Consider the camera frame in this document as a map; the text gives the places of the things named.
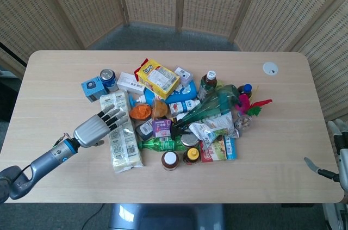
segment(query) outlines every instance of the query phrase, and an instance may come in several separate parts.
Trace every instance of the brown bottle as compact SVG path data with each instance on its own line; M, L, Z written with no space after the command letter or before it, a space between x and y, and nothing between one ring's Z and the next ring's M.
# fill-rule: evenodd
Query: brown bottle
M251 90L252 86L250 84L245 84L243 86L238 87L239 93L242 94L247 94L248 98L251 97Z
M198 91L197 97L200 101L206 98L206 95L214 91L218 80L216 79L215 71L208 71L201 79L200 90Z

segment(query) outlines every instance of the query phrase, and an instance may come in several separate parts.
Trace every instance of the cardboard box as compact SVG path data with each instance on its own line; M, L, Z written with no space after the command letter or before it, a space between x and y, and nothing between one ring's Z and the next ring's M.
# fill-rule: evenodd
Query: cardboard box
M131 93L144 95L145 86L137 82L133 74L121 72L117 81L117 86L121 90L127 90Z
M163 99L167 99L180 83L178 75L158 62L148 59L141 64L140 68L135 70L135 77L145 87Z
M100 96L108 94L99 76L82 82L81 87L90 102L96 101Z

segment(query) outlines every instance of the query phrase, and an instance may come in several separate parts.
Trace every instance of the white bottle cap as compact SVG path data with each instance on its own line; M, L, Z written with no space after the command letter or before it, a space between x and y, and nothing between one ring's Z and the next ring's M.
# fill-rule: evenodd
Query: white bottle cap
M139 102L139 103L146 103L145 95L141 95L141 96L139 97L139 99L138 99L136 102Z
M208 73L207 73L208 79L212 80L212 79L215 79L215 77L216 77L215 71L208 71Z
M174 152L170 151L164 155L164 162L168 165L173 165L176 162L176 155Z

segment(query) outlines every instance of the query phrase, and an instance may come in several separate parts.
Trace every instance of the soda can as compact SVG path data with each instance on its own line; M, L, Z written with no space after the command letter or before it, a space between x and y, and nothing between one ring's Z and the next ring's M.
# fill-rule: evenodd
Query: soda can
M110 70L110 69L102 70L100 72L100 79L102 80L104 87L109 92L114 92L119 89L119 87L117 86L116 74L113 70Z

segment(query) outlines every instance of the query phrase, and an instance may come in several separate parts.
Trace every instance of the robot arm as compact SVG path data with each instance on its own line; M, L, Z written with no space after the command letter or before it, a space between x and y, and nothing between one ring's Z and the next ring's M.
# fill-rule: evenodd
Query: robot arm
M113 108L113 104L105 107L100 113L78 126L73 138L65 133L66 139L64 136L61 137L52 149L28 165L26 168L30 167L32 171L31 179L24 174L26 168L21 170L18 166L11 166L1 171L0 203L9 197L15 200L25 196L42 177L75 155L80 146L85 148L95 146L113 129L128 120L128 117L123 117L125 112L119 109L112 110Z
M334 122L329 121L327 125L333 134L337 155L339 156L339 174L317 167L307 157L304 159L308 167L315 173L335 182L340 182L341 187L348 191L348 125L340 119L336 119Z

